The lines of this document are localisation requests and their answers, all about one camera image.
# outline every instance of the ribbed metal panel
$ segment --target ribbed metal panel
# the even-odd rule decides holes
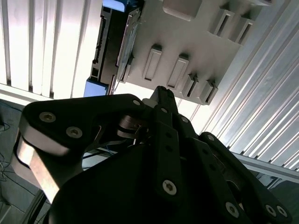
[[[228,69],[238,71],[234,86],[203,129],[215,134],[232,152],[297,169],[298,2],[286,1],[279,12],[279,19],[250,61],[242,67],[233,62]]]
[[[0,90],[83,96],[101,7],[101,0],[1,0]]]

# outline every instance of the metal pin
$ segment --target metal pin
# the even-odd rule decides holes
[[[210,134],[208,134],[207,137],[209,138],[209,140],[214,141],[214,137],[211,136]]]
[[[185,123],[188,123],[188,119],[185,118],[185,117],[182,117],[182,121],[185,122]]]
[[[239,211],[238,209],[231,203],[231,202],[226,202],[225,207],[227,211],[235,218],[239,217]]]
[[[277,210],[279,211],[280,214],[282,214],[284,217],[288,217],[288,214],[286,213],[286,211],[280,207],[279,205],[276,206]]]
[[[78,139],[78,138],[82,137],[83,133],[82,133],[81,129],[78,127],[68,127],[66,129],[66,134],[68,136],[70,136],[71,138]]]
[[[136,104],[137,106],[140,106],[140,102],[135,99],[133,100],[133,103]]]
[[[164,191],[169,195],[175,195],[177,193],[177,187],[174,185],[173,182],[169,180],[163,181],[162,187]]]
[[[265,205],[265,208],[266,208],[266,210],[267,210],[271,215],[273,215],[274,217],[276,217],[276,212],[275,212],[275,210],[274,210],[271,206],[269,206],[269,205],[267,204],[267,205]]]
[[[39,115],[39,119],[46,123],[52,123],[56,120],[56,116],[50,112],[42,112]]]

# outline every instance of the floor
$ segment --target floor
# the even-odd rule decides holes
[[[4,170],[4,172],[1,171],[0,188],[3,198],[11,204],[10,211],[2,221],[4,224],[20,223],[23,214],[38,191],[37,187],[16,175],[9,165],[21,117],[19,110],[22,109],[23,106],[0,100],[0,121],[8,124],[5,125],[5,130],[1,129],[0,131],[0,166],[2,171]],[[42,218],[49,208],[49,204],[44,205],[36,223],[42,223]]]

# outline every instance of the screw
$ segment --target screw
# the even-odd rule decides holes
[[[169,180],[163,181],[162,187],[164,191],[169,195],[175,195],[177,193],[177,187],[174,185],[173,182]]]
[[[211,136],[210,134],[208,134],[207,137],[209,138],[209,140],[214,141],[214,137]]]
[[[265,208],[266,208],[266,210],[267,210],[271,215],[273,215],[274,217],[276,217],[276,212],[274,211],[274,209],[273,209],[271,206],[269,206],[269,205],[267,204],[267,205],[265,205]]]
[[[280,207],[278,205],[278,206],[276,206],[276,208],[277,208],[277,210],[279,211],[280,214],[282,214],[286,218],[288,217],[288,214],[286,213],[286,211],[282,207]]]
[[[68,136],[70,136],[71,138],[75,138],[75,139],[78,139],[78,138],[82,137],[82,131],[78,127],[68,127],[66,129],[66,134]]]
[[[164,108],[161,108],[161,111],[163,111],[164,113],[167,113],[167,110]]]
[[[225,203],[226,210],[235,218],[239,217],[239,211],[238,209],[231,203],[226,202]]]
[[[135,99],[133,100],[133,103],[136,104],[137,106],[140,106],[140,102]]]
[[[188,123],[188,119],[185,118],[185,117],[182,117],[182,121],[185,122],[185,123]]]
[[[46,123],[51,123],[56,120],[56,116],[50,112],[42,112],[39,115],[39,119]]]

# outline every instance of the black cable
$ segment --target black cable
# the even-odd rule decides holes
[[[9,124],[7,124],[7,123],[5,123],[5,122],[3,122],[3,124],[4,124],[4,130],[2,130],[2,131],[0,131],[0,132],[7,131],[7,130],[10,128],[10,125],[9,125]]]
[[[6,104],[6,103],[4,103],[4,102],[0,102],[0,105],[5,106],[5,107],[8,107],[8,108],[13,109],[13,110],[16,110],[16,111],[19,111],[19,112],[22,112],[22,110],[20,110],[20,109],[18,109],[18,108],[15,108],[15,107],[13,107],[13,106],[11,106],[11,105],[9,105],[9,104]]]

